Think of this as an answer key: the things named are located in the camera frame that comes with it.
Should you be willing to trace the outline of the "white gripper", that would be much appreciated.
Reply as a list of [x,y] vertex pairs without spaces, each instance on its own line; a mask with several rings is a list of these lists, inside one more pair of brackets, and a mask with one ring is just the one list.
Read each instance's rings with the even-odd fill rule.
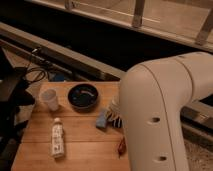
[[[117,96],[115,96],[111,102],[110,102],[110,108],[115,111],[115,112],[119,112],[120,111],[120,106],[119,106],[119,98]],[[118,114],[116,114],[115,112],[112,111],[108,111],[105,116],[107,118],[108,122],[113,122],[116,120],[120,119],[120,116]]]

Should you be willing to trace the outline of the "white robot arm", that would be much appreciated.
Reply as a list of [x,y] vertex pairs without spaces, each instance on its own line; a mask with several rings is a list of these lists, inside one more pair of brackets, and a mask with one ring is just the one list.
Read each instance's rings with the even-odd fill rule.
[[180,111],[213,94],[213,55],[149,60],[119,83],[119,114],[131,171],[189,171]]

